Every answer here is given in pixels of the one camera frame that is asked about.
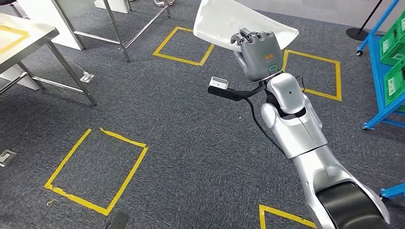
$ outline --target yellow floor marking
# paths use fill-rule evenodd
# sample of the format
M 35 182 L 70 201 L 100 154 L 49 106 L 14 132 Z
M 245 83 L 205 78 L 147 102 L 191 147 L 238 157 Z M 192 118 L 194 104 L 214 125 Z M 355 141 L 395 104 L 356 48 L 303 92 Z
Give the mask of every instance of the yellow floor marking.
M 285 50 L 284 51 L 284 58 L 283 58 L 283 68 L 282 68 L 283 71 L 286 70 L 287 61 L 288 61 L 288 55 L 290 53 L 300 55 L 300 56 L 305 56 L 305 57 L 312 58 L 312 59 L 315 59 L 315 60 L 326 61 L 326 62 L 330 62 L 330 63 L 334 64 L 335 65 L 335 77 L 336 77 L 336 95 L 317 92 L 317 91 L 314 91 L 314 90 L 311 90 L 311 89 L 305 89 L 305 92 L 315 94 L 315 95 L 318 95 L 318 96 L 322 96 L 322 97 L 325 97 L 325 98 L 328 98 L 328 99 L 334 99 L 334 100 L 337 100 L 337 101 L 342 101 L 342 95 L 341 95 L 341 63 L 339 61 L 335 61 L 335 60 L 331 60 L 331 59 L 327 59 L 327 58 L 323 58 L 323 57 L 319 57 L 319 56 L 314 56 L 314 55 L 310 55 L 310 54 L 303 53 L 303 52 L 297 52 L 297 51 L 293 51 L 293 50 Z
M 277 210 L 275 208 L 271 208 L 271 207 L 259 204 L 260 229 L 266 229 L 265 212 L 269 212 L 269 213 L 293 220 L 295 222 L 307 225 L 308 227 L 311 227 L 311 228 L 316 228 L 315 224 L 309 220 L 292 215 L 290 213 L 286 213 L 284 211 Z
M 186 28 L 182 28 L 182 27 L 176 27 L 174 28 L 174 30 L 166 37 L 166 39 L 162 42 L 162 44 L 159 45 L 158 49 L 155 50 L 155 52 L 153 53 L 154 56 L 158 56 L 158 57 L 162 57 L 162 58 L 166 58 L 169 60 L 173 60 L 173 61 L 179 61 L 179 62 L 183 62 L 183 63 L 188 63 L 191 65 L 196 65 L 196 66 L 202 66 L 205 61 L 207 60 L 208 56 L 211 54 L 212 50 L 214 49 L 214 45 L 211 44 L 210 47 L 208 48 L 207 52 L 204 54 L 203 58 L 201 59 L 200 62 L 195 62 L 195 61 L 190 61 L 190 60 L 186 60 L 183 58 L 179 58 L 179 57 L 175 57 L 175 56 L 170 56 L 170 55 L 166 55 L 166 54 L 162 54 L 160 53 L 160 51 L 163 49 L 163 47 L 167 44 L 167 42 L 170 40 L 170 38 L 172 38 L 172 36 L 176 33 L 176 31 L 178 30 L 183 30 L 183 31 L 187 31 L 187 32 L 192 32 L 191 29 L 186 29 Z
M 76 144 L 73 146 L 73 148 L 69 151 L 69 153 L 66 155 L 66 157 L 62 160 L 62 162 L 59 164 L 58 168 L 53 172 L 52 176 L 49 178 L 49 180 L 45 184 L 45 188 L 48 188 L 52 190 L 52 185 L 51 183 L 53 180 L 55 180 L 56 175 L 61 171 L 63 166 L 66 164 L 67 160 L 72 156 L 73 152 L 79 147 L 79 145 L 85 140 L 85 138 L 89 135 L 91 132 L 91 129 L 88 129 L 85 134 L 79 139 L 79 141 L 76 142 Z
M 148 146 L 146 146 L 146 144 L 144 144 L 144 143 L 139 143 L 139 142 L 130 140 L 130 139 L 125 138 L 125 137 L 123 137 L 123 136 L 121 136 L 121 135 L 118 135 L 118 134 L 116 134 L 116 133 L 103 130 L 102 128 L 100 128 L 100 130 L 101 130 L 103 133 L 105 133 L 106 135 L 108 135 L 108 136 L 115 137 L 115 138 L 117 138 L 117 139 L 119 139 L 119 140 L 122 140 L 122 141 L 124 141 L 124 142 L 127 142 L 127 143 L 130 143 L 130 144 L 132 144 L 132 145 L 139 146 L 139 147 L 142 147 L 142 148 L 143 148 L 143 149 L 142 149 L 142 152 L 140 153 L 140 155 L 139 155 L 139 157 L 138 157 L 138 159 L 136 160 L 135 165 L 132 167 L 132 169 L 131 169 L 131 171 L 129 172 L 127 178 L 125 178 L 124 183 L 121 185 L 121 187 L 119 188 L 118 192 L 115 194 L 113 200 L 112 200 L 111 203 L 108 205 L 108 207 L 107 207 L 107 208 L 100 207 L 100 206 L 98 206 L 98 205 L 96 205 L 96 204 L 93 204 L 93 203 L 91 203 L 91 202 L 89 202 L 89 201 L 87 201 L 87 200 L 85 200 L 85 199 L 82 199 L 82 198 L 77 197 L 77 196 L 72 195 L 72 194 L 68 194 L 68 193 L 64 192 L 61 188 L 53 187 L 53 186 L 52 186 L 53 180 L 56 178 L 56 176 L 57 176 L 58 173 L 61 171 L 61 169 L 63 168 L 63 166 L 66 164 L 66 162 L 69 160 L 69 158 L 72 156 L 73 152 L 79 147 L 79 145 L 80 145 L 80 144 L 84 141 L 84 139 L 89 135 L 89 133 L 91 132 L 91 129 L 88 129 L 88 130 L 85 132 L 85 134 L 79 139 L 79 141 L 73 146 L 73 148 L 70 150 L 70 152 L 66 155 L 66 157 L 63 159 L 63 161 L 60 163 L 60 165 L 58 166 L 58 168 L 55 170 L 55 172 L 52 174 L 52 176 L 51 176 L 51 177 L 49 178 L 49 180 L 46 182 L 46 184 L 45 184 L 44 187 L 47 188 L 47 189 L 50 189 L 50 190 L 52 190 L 52 191 L 54 191 L 54 192 L 56 192 L 56 193 L 58 193 L 58 194 L 61 195 L 61 196 L 64 196 L 64 197 L 66 197 L 66 198 L 68 198 L 68 199 L 70 199 L 70 200 L 72 200 L 72 201 L 74 201 L 74 202 L 76 202 L 76 203 L 78 203 L 78 204 L 80 204 L 80 205 L 83 205 L 83 206 L 85 206 L 85 207 L 87 207 L 87 208 L 93 209 L 93 210 L 95 210 L 96 212 L 99 212 L 99 213 L 101 213 L 101 214 L 107 216 L 107 215 L 111 212 L 111 210 L 112 210 L 112 208 L 114 207 L 114 205 L 117 203 L 118 199 L 121 197 L 122 193 L 124 192 L 125 188 L 127 187 L 128 183 L 130 182 L 132 176 L 135 174 L 137 168 L 139 167 L 139 165 L 140 165 L 140 163 L 141 163 L 143 157 L 145 156 L 145 154 L 146 154 L 146 152 L 147 152 L 147 150 L 148 150 Z
M 14 29 L 5 25 L 0 25 L 0 31 L 11 32 L 21 36 L 20 38 L 6 45 L 5 47 L 0 48 L 0 53 L 6 52 L 7 50 L 11 49 L 12 47 L 14 47 L 15 45 L 17 45 L 18 43 L 20 43 L 21 41 L 25 40 L 27 37 L 30 36 L 30 34 L 27 31 Z

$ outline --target table leg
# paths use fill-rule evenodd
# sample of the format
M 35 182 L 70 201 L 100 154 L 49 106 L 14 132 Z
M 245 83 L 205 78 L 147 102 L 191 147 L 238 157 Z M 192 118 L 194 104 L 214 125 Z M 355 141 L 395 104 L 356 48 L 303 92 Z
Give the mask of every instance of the table leg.
M 73 71 L 72 67 L 69 65 L 69 63 L 65 60 L 63 55 L 59 52 L 59 50 L 55 47 L 55 45 L 52 42 L 48 42 L 48 47 L 52 50 L 52 52 L 55 54 L 55 56 L 58 58 L 58 60 L 61 62 L 61 64 L 64 66 L 64 68 L 67 70 L 67 72 L 71 75 L 71 77 L 74 79 L 76 84 L 82 89 L 83 93 L 87 96 L 87 98 L 90 100 L 91 104 L 97 105 L 96 101 L 94 98 L 90 95 L 88 92 L 87 88 L 82 84 L 80 81 L 80 78 L 75 74 Z
M 132 7 L 131 7 L 131 1 L 130 0 L 125 0 L 128 4 L 128 9 L 129 11 L 132 11 Z
M 34 81 L 35 84 L 37 84 L 37 87 L 44 89 L 45 87 L 43 86 L 43 84 L 40 81 L 34 80 L 33 77 L 33 73 L 22 63 L 22 62 L 18 62 L 17 63 L 18 66 L 20 68 L 22 68 L 26 73 L 28 73 L 28 77 L 30 77 L 32 79 L 32 81 Z
M 20 12 L 17 10 L 17 8 L 15 8 L 15 6 L 13 4 L 10 4 L 9 6 L 11 6 L 11 8 L 13 9 L 13 11 L 15 12 L 15 14 L 19 17 L 19 18 L 23 18 L 23 16 L 20 14 Z
M 120 43 L 120 45 L 121 45 L 121 49 L 122 49 L 122 51 L 124 52 L 125 59 L 127 60 L 127 62 L 129 62 L 129 61 L 130 61 L 130 58 L 129 58 L 127 49 L 125 48 L 124 40 L 122 39 L 121 34 L 120 34 L 119 31 L 118 31 L 118 26 L 117 26 L 117 23 L 116 23 L 116 21 L 115 21 L 113 12 L 112 12 L 112 10 L 111 10 L 111 8 L 110 8 L 110 5 L 109 5 L 109 3 L 108 3 L 108 0 L 103 0 L 103 2 L 104 2 L 104 5 L 106 6 L 108 15 L 110 16 L 111 23 L 113 24 L 115 34 L 117 35 L 117 39 L 118 39 L 118 41 L 119 41 L 119 43 Z
M 80 50 L 85 50 L 86 47 L 83 44 L 82 39 L 80 39 L 80 37 L 77 34 L 75 34 L 76 30 L 74 29 L 69 18 L 64 13 L 64 10 L 62 9 L 62 7 L 59 5 L 58 0 L 52 0 L 52 2 L 53 2 L 53 5 L 55 6 L 56 10 L 62 16 L 62 19 L 64 20 L 64 22 L 67 24 L 67 27 L 69 28 L 70 33 L 73 35 L 73 38 L 76 40 L 77 44 L 79 45 Z
M 22 80 L 25 76 L 27 76 L 28 73 L 24 72 L 22 73 L 19 77 L 15 78 L 13 81 L 8 83 L 6 86 L 0 89 L 0 94 L 3 94 L 6 90 L 10 89 L 12 86 L 14 86 L 18 81 Z
M 167 7 L 167 9 L 166 9 L 166 11 L 167 11 L 167 17 L 170 18 L 169 0 L 165 0 L 165 3 L 166 3 L 166 7 Z

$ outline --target black cable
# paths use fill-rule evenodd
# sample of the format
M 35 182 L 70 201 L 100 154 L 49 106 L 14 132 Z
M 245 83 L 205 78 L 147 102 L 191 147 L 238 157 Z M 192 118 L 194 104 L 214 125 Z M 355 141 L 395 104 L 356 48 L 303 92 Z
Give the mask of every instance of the black cable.
M 246 102 L 249 103 L 249 105 L 250 105 L 250 109 L 252 110 L 253 120 L 255 121 L 257 127 L 259 127 L 259 129 L 265 134 L 265 136 L 270 140 L 271 143 L 273 143 L 273 145 L 274 145 L 278 150 L 280 150 L 282 153 L 284 153 L 283 149 L 281 149 L 281 147 L 280 147 L 279 145 L 277 145 L 277 143 L 276 143 L 273 139 L 271 139 L 271 137 L 265 132 L 265 130 L 262 128 L 262 126 L 261 126 L 261 125 L 259 124 L 259 122 L 257 121 L 256 116 L 255 116 L 255 108 L 253 107 L 253 103 L 252 103 L 248 98 L 245 98 L 245 100 L 246 100 Z
M 304 84 L 304 78 L 302 77 L 302 76 L 297 76 L 297 77 L 295 77 L 295 79 L 298 79 L 298 78 L 300 78 L 301 77 L 301 83 L 302 83 L 302 88 L 303 88 L 303 90 L 302 90 L 302 92 L 305 92 L 305 84 Z

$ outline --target metal table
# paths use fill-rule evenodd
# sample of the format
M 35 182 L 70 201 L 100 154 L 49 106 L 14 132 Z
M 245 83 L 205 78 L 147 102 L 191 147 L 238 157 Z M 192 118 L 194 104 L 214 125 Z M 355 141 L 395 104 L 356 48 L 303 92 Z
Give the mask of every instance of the metal table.
M 124 1 L 125 1 L 125 3 L 128 5 L 129 10 L 132 11 L 130 1 L 129 1 L 129 0 L 124 0 Z M 111 23 L 112 23 L 112 25 L 113 25 L 115 34 L 116 34 L 116 36 L 117 36 L 117 41 L 112 40 L 112 39 L 108 39 L 108 38 L 104 38 L 104 37 L 100 37 L 100 36 L 96 36 L 96 35 L 93 35 L 93 34 L 85 33 L 85 32 L 76 31 L 76 30 L 74 29 L 72 23 L 69 21 L 69 18 L 68 18 L 68 17 L 66 16 L 66 14 L 64 13 L 64 10 L 62 9 L 62 7 L 61 7 L 61 5 L 59 4 L 58 0 L 52 0 L 54 6 L 57 8 L 57 10 L 59 11 L 59 13 L 63 16 L 64 21 L 66 22 L 66 24 L 69 25 L 69 30 L 71 31 L 71 33 L 73 33 L 73 34 L 75 35 L 75 40 L 76 40 L 77 43 L 79 44 L 81 50 L 84 50 L 85 47 L 84 47 L 83 42 L 81 41 L 81 39 L 80 39 L 80 37 L 79 37 L 78 35 L 85 36 L 85 37 L 90 37 L 90 38 L 94 38 L 94 39 L 102 40 L 102 41 L 105 41 L 105 42 L 110 42 L 110 43 L 114 43 L 114 44 L 120 45 L 120 47 L 121 47 L 120 49 L 121 49 L 122 52 L 124 53 L 124 57 L 125 57 L 125 59 L 127 60 L 127 62 L 130 61 L 130 58 L 129 58 L 129 55 L 128 55 L 128 52 L 127 52 L 127 49 L 130 47 L 130 45 L 132 45 L 132 43 L 133 43 L 136 39 L 138 39 L 138 37 L 139 37 L 139 36 L 140 36 L 140 35 L 164 12 L 164 11 L 167 12 L 167 16 L 168 16 L 168 18 L 170 18 L 170 10 L 169 10 L 169 5 L 168 5 L 168 0 L 163 0 L 163 1 L 165 2 L 166 6 L 163 7 L 163 8 L 159 11 L 159 13 L 156 14 L 156 16 L 153 17 L 153 18 L 135 35 L 135 37 L 133 37 L 130 41 L 128 41 L 127 44 L 124 44 L 124 40 L 122 39 L 122 36 L 121 36 L 120 32 L 118 31 L 117 22 L 115 21 L 115 18 L 114 18 L 114 16 L 113 16 L 113 12 L 112 12 L 112 10 L 111 10 L 111 8 L 110 8 L 110 5 L 109 5 L 109 3 L 108 3 L 108 0 L 103 0 L 103 2 L 104 2 L 104 4 L 105 4 L 105 6 L 106 6 L 107 13 L 108 13 L 108 15 L 109 15 L 109 17 L 110 17 L 110 20 L 111 20 Z
M 48 83 L 57 87 L 64 88 L 66 90 L 84 94 L 90 100 L 91 104 L 96 105 L 96 101 L 90 95 L 87 88 L 82 84 L 82 82 L 80 82 L 80 78 L 74 73 L 72 67 L 65 60 L 65 58 L 55 47 L 55 45 L 51 42 L 51 39 L 59 34 L 58 30 L 55 27 L 0 13 L 0 31 L 10 34 L 10 39 L 12 39 L 15 34 L 17 34 L 17 36 L 20 36 L 20 38 L 17 39 L 15 42 L 0 50 L 0 73 L 3 73 L 16 64 L 25 71 L 19 77 L 1 88 L 0 94 L 11 88 L 22 78 L 30 77 L 34 80 L 39 88 L 43 88 L 42 83 Z M 80 89 L 36 77 L 30 72 L 30 70 L 28 70 L 28 68 L 24 64 L 22 64 L 21 61 L 25 57 L 27 57 L 45 44 L 47 44 L 48 47 L 52 50 L 52 52 L 65 67 L 65 69 L 68 71 L 68 73 L 71 75 Z

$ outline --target black base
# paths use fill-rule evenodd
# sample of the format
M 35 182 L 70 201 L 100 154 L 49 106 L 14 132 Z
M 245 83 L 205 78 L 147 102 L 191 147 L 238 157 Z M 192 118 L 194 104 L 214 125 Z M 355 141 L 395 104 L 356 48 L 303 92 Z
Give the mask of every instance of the black base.
M 368 32 L 362 30 L 359 33 L 359 31 L 360 31 L 360 29 L 358 29 L 358 28 L 350 28 L 350 29 L 346 30 L 346 34 L 352 39 L 355 39 L 358 41 L 364 41 L 366 39 L 366 37 L 368 36 Z

